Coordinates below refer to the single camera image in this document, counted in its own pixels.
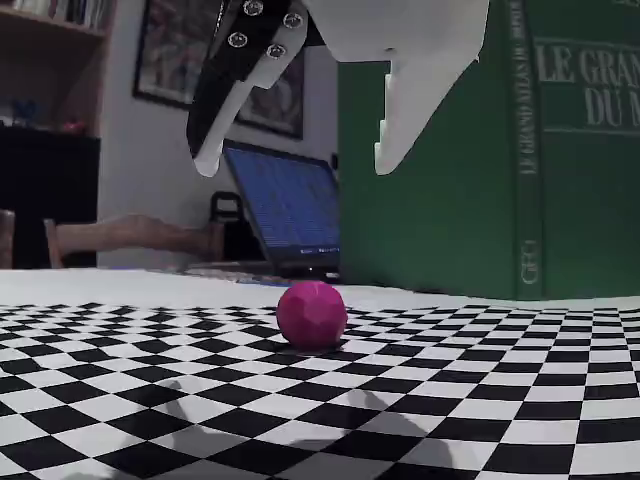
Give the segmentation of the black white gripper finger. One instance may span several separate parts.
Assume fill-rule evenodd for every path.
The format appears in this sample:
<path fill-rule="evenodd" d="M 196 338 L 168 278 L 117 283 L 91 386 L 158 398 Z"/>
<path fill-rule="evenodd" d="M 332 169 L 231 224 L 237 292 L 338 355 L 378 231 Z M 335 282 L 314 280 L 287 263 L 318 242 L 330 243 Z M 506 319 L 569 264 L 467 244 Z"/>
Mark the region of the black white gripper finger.
<path fill-rule="evenodd" d="M 300 1 L 223 1 L 186 125 L 199 174 L 213 176 L 234 120 L 255 87 L 271 88 L 303 48 L 309 14 Z"/>

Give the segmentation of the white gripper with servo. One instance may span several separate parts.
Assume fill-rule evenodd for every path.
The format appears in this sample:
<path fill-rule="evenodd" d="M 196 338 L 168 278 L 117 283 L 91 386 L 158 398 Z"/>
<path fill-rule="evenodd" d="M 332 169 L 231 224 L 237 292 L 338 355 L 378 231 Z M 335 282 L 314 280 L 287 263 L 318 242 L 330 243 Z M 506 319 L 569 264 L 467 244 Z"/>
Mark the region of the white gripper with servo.
<path fill-rule="evenodd" d="M 482 48 L 488 0 L 318 0 L 304 3 L 339 62 L 393 60 L 374 143 L 378 175 L 410 152 Z"/>

